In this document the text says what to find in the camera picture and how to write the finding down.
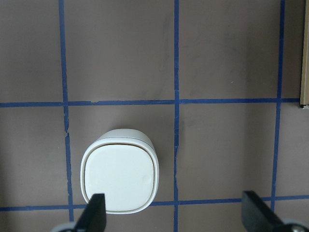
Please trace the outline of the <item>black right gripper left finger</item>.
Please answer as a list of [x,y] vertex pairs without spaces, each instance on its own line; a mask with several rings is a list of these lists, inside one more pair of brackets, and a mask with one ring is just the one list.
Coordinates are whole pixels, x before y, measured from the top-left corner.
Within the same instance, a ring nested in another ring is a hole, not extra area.
[[94,194],[74,226],[75,232],[103,232],[107,224],[105,195]]

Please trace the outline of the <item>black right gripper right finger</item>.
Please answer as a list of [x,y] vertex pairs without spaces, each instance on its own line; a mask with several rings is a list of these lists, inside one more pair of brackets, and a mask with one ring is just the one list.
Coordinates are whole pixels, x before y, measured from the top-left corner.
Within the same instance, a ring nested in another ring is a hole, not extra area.
[[247,232],[282,232],[285,226],[252,190],[242,193],[241,221]]

